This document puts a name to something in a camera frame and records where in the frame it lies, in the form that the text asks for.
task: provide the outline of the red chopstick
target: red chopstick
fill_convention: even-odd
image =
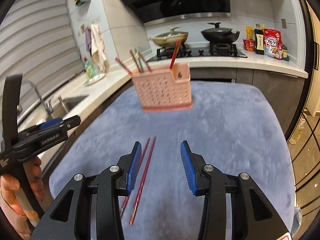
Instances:
[[[133,54],[132,49],[130,49],[129,53],[131,54],[131,57],[132,57],[134,63],[136,64],[136,67],[137,67],[139,73],[141,73],[141,70],[140,70],[139,65],[138,65],[138,63],[137,63],[137,61],[136,61],[136,58],[135,58],[135,56],[134,56],[134,54]]]
[[[178,40],[177,43],[176,43],[176,46],[174,48],[173,55],[172,55],[172,60],[171,60],[171,63],[170,63],[170,69],[172,69],[173,63],[176,60],[176,57],[178,55],[178,51],[180,49],[180,45],[181,45],[181,40]]]
[[[116,57],[116,58],[115,58],[115,61],[118,62],[119,65],[120,65],[121,67],[123,67],[125,71],[127,71],[127,72],[129,73],[129,75],[132,76],[132,72],[122,63],[122,61],[121,61],[119,58]]]
[[[149,152],[148,160],[147,160],[146,166],[144,168],[142,179],[141,179],[140,186],[139,186],[139,190],[138,190],[138,193],[137,193],[137,196],[136,196],[136,201],[134,202],[134,205],[133,205],[132,213],[131,213],[130,220],[129,220],[129,225],[130,226],[133,224],[134,219],[136,217],[136,213],[137,213],[137,209],[138,209],[141,193],[142,193],[142,190],[143,190],[143,185],[144,185],[144,182],[146,180],[146,176],[147,176],[147,172],[148,172],[148,168],[149,168],[149,164],[150,164],[153,148],[155,147],[155,143],[156,143],[156,137],[153,138],[153,142],[152,142],[151,149],[150,149],[150,152]]]
[[[143,60],[143,62],[146,64],[148,70],[149,70],[149,71],[152,71],[151,68],[150,68],[150,66],[149,66],[149,64],[145,61],[144,57],[141,55],[140,52],[138,52],[138,55],[139,55],[139,57]]]
[[[146,151],[147,151],[149,142],[150,142],[150,137],[149,137],[149,139],[148,139],[148,141],[147,141],[147,143],[146,143],[146,146],[145,146],[144,149],[143,149],[143,152],[142,152],[142,155],[141,155],[141,162],[140,162],[140,166],[139,166],[138,172],[139,172],[140,167],[141,167],[141,164],[142,164],[142,162],[143,162],[144,155],[146,154]],[[121,205],[121,208],[120,208],[120,218],[122,218],[122,215],[123,215],[123,212],[124,212],[124,210],[125,210],[125,207],[126,207],[127,204],[128,204],[129,197],[130,197],[130,195],[127,196],[127,197],[125,197],[125,199],[124,199],[124,201],[123,201],[123,203],[122,203],[122,205]]]

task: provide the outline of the blue fuzzy blanket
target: blue fuzzy blanket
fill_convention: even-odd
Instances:
[[[99,174],[131,152],[135,141],[148,151],[122,218],[126,240],[196,240],[204,197],[188,188],[180,143],[187,140],[222,172],[249,173],[280,214],[289,231],[294,212],[290,153],[271,106],[250,85],[191,82],[191,110],[143,113],[134,87],[112,103],[77,139],[50,177],[54,197],[76,174]],[[128,225],[153,136],[156,144],[135,222]],[[231,204],[227,198],[227,237]]]

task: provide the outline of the pink plastic basket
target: pink plastic basket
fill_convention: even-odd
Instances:
[[[152,71],[134,73],[132,82],[144,112],[178,111],[192,108],[188,63],[161,66]]]

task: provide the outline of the pot lid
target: pot lid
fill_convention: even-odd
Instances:
[[[230,32],[233,29],[230,28],[220,28],[221,23],[208,23],[214,25],[214,28],[206,29],[203,32]]]
[[[177,29],[177,28],[180,28],[180,26],[174,27],[174,28],[170,28],[169,32],[162,33],[162,34],[158,35],[157,38],[171,37],[171,36],[179,35],[179,34],[188,34],[188,32],[176,32],[175,29]]]

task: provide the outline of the white countertop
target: white countertop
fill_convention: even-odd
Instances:
[[[259,69],[278,73],[294,75],[298,77],[307,78],[308,73],[295,66],[292,62],[280,61],[271,57],[257,55],[254,52],[243,51],[248,58],[235,58],[235,57],[192,57],[192,58],[179,58],[177,62],[189,62],[191,68],[193,67],[236,67],[247,69]],[[170,64],[170,60],[161,60],[149,63],[151,67],[157,67],[163,64]],[[130,65],[131,70],[135,69],[134,65]],[[122,85],[130,80],[130,75],[126,71],[119,69],[111,71],[102,80],[97,83],[85,87],[83,83],[86,81],[86,74],[81,74],[64,87],[56,91],[52,98],[62,96],[62,98],[70,98],[77,96],[88,96],[74,109],[72,109],[64,119],[79,115],[81,120],[87,119],[90,114],[100,106],[106,99],[108,99],[114,92],[116,92]],[[46,112],[40,105],[21,123],[19,131],[23,130],[44,118]],[[76,128],[68,132],[70,136]],[[43,152],[39,155],[42,160],[41,168],[43,169],[56,151],[61,147],[62,143],[55,147]]]
[[[255,54],[253,51],[246,51],[239,49],[242,53],[247,55],[243,57],[190,57],[177,58],[176,62],[189,62],[190,68],[193,67],[234,67],[234,68],[249,68],[259,69],[272,72],[278,72],[303,78],[308,78],[308,73],[298,68],[291,61],[277,60],[272,57]],[[157,67],[163,64],[170,64],[170,59],[153,61],[149,65]]]

